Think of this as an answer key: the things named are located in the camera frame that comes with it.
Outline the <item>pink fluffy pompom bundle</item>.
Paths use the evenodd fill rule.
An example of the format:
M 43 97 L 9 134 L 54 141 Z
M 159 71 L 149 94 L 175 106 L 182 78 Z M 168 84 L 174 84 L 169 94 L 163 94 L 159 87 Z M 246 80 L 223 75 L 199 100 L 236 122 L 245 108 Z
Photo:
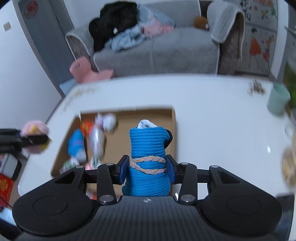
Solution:
M 51 142 L 49 128 L 40 120 L 28 121 L 21 129 L 20 136 L 28 141 L 23 149 L 29 154 L 41 154 Z

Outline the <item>pink plastic chair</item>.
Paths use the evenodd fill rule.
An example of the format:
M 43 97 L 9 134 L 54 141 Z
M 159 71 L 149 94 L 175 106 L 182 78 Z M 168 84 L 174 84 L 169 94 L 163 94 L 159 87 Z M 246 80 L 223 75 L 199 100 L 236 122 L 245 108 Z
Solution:
M 79 84 L 110 80 L 114 76 L 114 71 L 110 69 L 103 69 L 98 72 L 92 70 L 92 65 L 85 56 L 77 58 L 71 64 L 69 71 Z

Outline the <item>white sock green tie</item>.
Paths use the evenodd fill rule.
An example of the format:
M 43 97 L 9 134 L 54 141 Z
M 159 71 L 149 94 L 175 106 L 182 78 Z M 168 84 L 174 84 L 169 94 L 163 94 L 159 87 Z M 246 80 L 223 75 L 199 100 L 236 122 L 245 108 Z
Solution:
M 79 166 L 80 163 L 75 157 L 71 157 L 69 160 L 67 160 L 63 166 L 60 168 L 59 173 L 65 173 L 66 171 L 75 168 L 76 166 Z

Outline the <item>black clothing pile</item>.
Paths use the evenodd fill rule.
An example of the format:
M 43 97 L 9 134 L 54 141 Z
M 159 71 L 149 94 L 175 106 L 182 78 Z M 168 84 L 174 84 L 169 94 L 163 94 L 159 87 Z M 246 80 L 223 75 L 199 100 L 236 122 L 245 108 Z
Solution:
M 93 38 L 94 52 L 102 50 L 105 43 L 117 34 L 134 27 L 137 24 L 137 3 L 116 1 L 105 4 L 100 10 L 100 16 L 91 20 L 88 26 Z

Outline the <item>blue ribbed sock pastel tie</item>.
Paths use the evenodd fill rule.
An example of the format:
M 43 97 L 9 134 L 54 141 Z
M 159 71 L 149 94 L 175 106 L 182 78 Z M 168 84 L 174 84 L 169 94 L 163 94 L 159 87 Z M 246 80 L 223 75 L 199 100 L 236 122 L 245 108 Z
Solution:
M 131 158 L 125 185 L 126 196 L 167 196 L 171 183 L 167 173 L 166 148 L 171 133 L 150 120 L 141 120 L 129 131 Z

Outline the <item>bubble wrap bundle in box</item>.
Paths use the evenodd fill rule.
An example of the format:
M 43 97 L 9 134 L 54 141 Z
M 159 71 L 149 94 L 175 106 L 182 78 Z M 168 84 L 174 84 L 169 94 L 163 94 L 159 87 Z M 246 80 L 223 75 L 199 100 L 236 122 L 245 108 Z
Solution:
M 105 133 L 110 133 L 117 126 L 116 116 L 112 113 L 98 113 L 91 131 L 89 132 L 89 144 L 93 157 L 101 159 L 104 155 Z

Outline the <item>blue sock roll in box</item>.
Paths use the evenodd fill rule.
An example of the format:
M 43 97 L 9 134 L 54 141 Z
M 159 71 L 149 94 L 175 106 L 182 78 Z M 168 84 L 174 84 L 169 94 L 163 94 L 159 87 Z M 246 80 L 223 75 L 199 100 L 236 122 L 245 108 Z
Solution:
M 69 138 L 68 154 L 70 157 L 76 158 L 80 163 L 87 161 L 84 137 L 79 128 L 74 130 L 72 136 Z

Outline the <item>pink clothing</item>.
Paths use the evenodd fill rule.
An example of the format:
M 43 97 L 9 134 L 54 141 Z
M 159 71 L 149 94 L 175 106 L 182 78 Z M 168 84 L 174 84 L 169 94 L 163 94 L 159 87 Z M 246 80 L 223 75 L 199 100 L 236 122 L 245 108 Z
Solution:
M 174 26 L 163 24 L 157 19 L 152 19 L 147 23 L 142 24 L 142 32 L 147 38 L 154 38 L 173 30 Z

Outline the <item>brown plush toy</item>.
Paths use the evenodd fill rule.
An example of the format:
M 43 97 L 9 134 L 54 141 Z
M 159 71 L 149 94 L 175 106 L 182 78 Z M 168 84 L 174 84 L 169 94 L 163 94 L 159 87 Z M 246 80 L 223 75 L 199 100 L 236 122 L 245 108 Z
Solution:
M 197 16 L 194 19 L 193 26 L 198 29 L 209 30 L 208 20 L 204 16 Z

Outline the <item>mint green cup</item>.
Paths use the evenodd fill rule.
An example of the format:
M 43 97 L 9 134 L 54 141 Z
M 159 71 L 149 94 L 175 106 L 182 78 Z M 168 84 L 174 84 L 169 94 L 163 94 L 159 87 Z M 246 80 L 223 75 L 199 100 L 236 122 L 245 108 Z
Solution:
M 282 115 L 285 111 L 285 106 L 290 100 L 289 90 L 283 84 L 274 82 L 269 95 L 267 109 L 274 115 Z

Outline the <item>grey door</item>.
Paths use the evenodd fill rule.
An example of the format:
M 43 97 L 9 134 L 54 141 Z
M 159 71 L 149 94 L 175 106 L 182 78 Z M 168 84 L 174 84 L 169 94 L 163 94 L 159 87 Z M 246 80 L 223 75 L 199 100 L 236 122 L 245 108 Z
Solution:
M 13 1 L 30 47 L 59 92 L 75 85 L 69 68 L 74 62 L 65 35 L 74 28 L 63 1 Z

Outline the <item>snack plate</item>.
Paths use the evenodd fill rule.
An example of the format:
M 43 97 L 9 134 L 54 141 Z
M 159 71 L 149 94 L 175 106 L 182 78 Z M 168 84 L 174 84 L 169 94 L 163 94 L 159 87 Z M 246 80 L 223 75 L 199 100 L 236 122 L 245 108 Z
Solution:
M 281 163 L 284 180 L 288 185 L 295 186 L 295 161 L 291 147 L 285 149 Z

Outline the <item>grey sofa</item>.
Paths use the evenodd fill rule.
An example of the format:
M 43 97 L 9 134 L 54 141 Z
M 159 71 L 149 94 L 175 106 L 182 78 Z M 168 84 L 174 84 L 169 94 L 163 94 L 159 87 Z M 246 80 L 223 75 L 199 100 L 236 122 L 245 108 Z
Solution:
M 75 59 L 85 56 L 97 71 L 113 70 L 118 77 L 166 73 L 234 73 L 241 59 L 238 20 L 226 41 L 215 42 L 209 30 L 193 26 L 197 16 L 207 18 L 208 1 L 165 1 L 142 4 L 156 9 L 176 22 L 173 31 L 146 39 L 127 50 L 104 48 L 94 52 L 88 26 L 69 31 L 65 38 Z

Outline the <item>seed shell pile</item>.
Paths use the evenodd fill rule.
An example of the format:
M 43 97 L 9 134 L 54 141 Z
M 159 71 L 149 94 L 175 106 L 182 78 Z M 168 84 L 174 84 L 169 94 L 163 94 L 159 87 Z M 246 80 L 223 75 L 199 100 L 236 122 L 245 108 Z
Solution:
M 253 94 L 259 94 L 259 95 L 265 95 L 266 94 L 266 89 L 262 86 L 260 82 L 258 82 L 256 79 L 252 80 L 248 84 L 248 90 L 247 93 L 250 96 L 253 96 Z

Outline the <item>wall light switch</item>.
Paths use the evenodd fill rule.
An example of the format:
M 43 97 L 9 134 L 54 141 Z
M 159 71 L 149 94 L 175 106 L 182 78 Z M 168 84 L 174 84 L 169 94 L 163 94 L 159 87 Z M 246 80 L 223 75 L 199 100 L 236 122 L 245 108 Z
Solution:
M 7 32 L 8 30 L 11 29 L 11 24 L 10 22 L 6 22 L 3 24 L 3 28 L 4 28 L 4 31 Z

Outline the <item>decorated cabinet girl sticker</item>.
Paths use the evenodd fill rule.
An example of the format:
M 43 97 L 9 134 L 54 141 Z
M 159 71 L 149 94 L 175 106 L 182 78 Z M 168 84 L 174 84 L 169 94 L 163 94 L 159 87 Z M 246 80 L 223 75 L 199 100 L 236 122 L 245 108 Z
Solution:
M 248 0 L 237 4 L 245 15 L 245 35 L 236 71 L 269 75 L 278 29 L 278 2 Z

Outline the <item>white sock pink tie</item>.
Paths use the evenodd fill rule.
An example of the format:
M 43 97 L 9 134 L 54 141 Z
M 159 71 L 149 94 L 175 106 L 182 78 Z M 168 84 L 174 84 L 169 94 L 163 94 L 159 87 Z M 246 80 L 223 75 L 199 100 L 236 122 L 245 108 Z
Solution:
M 91 159 L 86 163 L 85 170 L 96 170 L 101 165 L 98 157 L 92 156 Z

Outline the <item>brown cardboard box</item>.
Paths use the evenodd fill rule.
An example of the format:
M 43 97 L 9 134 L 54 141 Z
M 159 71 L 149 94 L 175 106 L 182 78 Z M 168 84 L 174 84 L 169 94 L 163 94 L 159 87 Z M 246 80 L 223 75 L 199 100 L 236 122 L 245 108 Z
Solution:
M 94 122 L 98 113 L 114 113 L 117 119 L 117 127 L 114 132 L 106 133 L 105 150 L 103 163 L 117 163 L 122 155 L 131 154 L 130 129 L 138 125 L 145 119 L 157 126 L 169 130 L 175 135 L 176 117 L 175 110 L 170 106 L 151 107 L 151 108 L 130 108 L 123 110 L 105 109 L 97 112 L 82 112 L 75 116 L 70 125 L 66 128 L 66 134 L 62 138 L 59 149 L 51 169 L 51 176 L 57 177 L 60 174 L 64 162 L 69 159 L 68 141 L 74 131 L 80 127 L 83 121 Z

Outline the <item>orange plastic bundle in box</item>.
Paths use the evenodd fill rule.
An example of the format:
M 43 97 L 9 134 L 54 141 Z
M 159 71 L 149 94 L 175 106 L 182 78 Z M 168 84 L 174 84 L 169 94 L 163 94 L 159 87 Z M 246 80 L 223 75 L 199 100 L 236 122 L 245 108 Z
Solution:
M 82 121 L 80 124 L 80 130 L 81 130 L 82 135 L 86 138 L 89 137 L 89 134 L 90 134 L 93 126 L 94 126 L 93 122 L 90 122 L 87 120 Z

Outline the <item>light blue clothing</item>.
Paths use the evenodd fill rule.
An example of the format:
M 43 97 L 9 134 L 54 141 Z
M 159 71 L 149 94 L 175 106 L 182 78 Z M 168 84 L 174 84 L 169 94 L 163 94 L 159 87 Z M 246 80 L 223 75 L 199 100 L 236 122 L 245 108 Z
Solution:
M 137 24 L 107 41 L 105 43 L 106 48 L 118 52 L 136 47 L 143 43 L 146 39 L 151 39 L 147 38 L 142 32 L 142 24 L 147 23 L 152 19 L 157 19 L 163 24 L 172 25 L 174 28 L 176 27 L 176 22 L 174 20 L 156 9 L 140 4 L 137 6 L 137 10 Z

